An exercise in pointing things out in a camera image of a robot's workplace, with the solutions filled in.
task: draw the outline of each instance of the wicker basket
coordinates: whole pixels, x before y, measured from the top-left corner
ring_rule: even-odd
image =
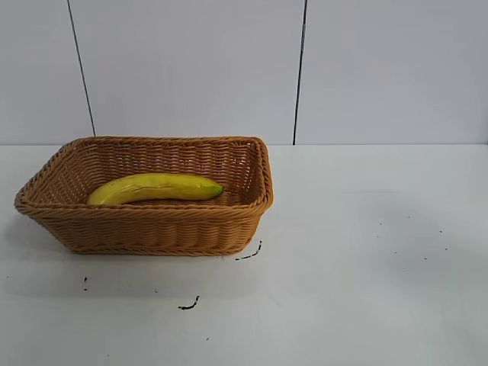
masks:
[[[98,186],[147,172],[203,175],[209,201],[87,205]],[[229,255],[251,240],[273,191],[265,144],[251,137],[89,137],[65,145],[18,193],[17,210],[78,253]]]

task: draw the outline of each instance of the white table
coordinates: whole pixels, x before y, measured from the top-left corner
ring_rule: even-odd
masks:
[[[488,364],[488,146],[274,146],[226,258],[68,252],[12,204],[56,150],[0,147],[2,365]]]

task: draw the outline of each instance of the basket rim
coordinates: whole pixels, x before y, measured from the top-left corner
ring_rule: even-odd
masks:
[[[217,206],[213,204],[188,204],[162,206],[147,206],[138,204],[111,204],[111,205],[90,205],[90,204],[38,204],[27,199],[26,191],[35,188],[58,164],[62,164],[62,158],[70,154],[77,147],[92,142],[113,142],[113,143],[167,143],[172,145],[192,145],[195,143],[254,143],[258,149],[258,174],[261,176],[262,186],[260,195],[250,204],[235,206]],[[73,140],[61,146],[58,152],[44,164],[41,170],[36,173],[17,193],[14,201],[15,208],[22,214],[31,217],[129,217],[129,216],[155,216],[158,217],[192,217],[201,218],[206,213],[207,218],[222,217],[249,217],[263,214],[274,200],[271,180],[271,169],[268,161],[268,149],[265,143],[258,137],[248,136],[222,136],[222,137],[146,137],[146,136],[91,136]]]

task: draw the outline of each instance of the banana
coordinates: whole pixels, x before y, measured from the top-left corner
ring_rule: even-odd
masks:
[[[90,194],[88,204],[126,204],[166,198],[201,201],[214,198],[222,192],[222,185],[205,177],[144,173],[128,175],[105,183]]]

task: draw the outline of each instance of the white wall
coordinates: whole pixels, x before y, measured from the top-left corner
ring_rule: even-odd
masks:
[[[64,143],[92,128],[65,0],[0,2],[0,143]]]
[[[303,0],[72,0],[97,134],[291,143]]]
[[[309,0],[297,143],[485,143],[488,2]]]

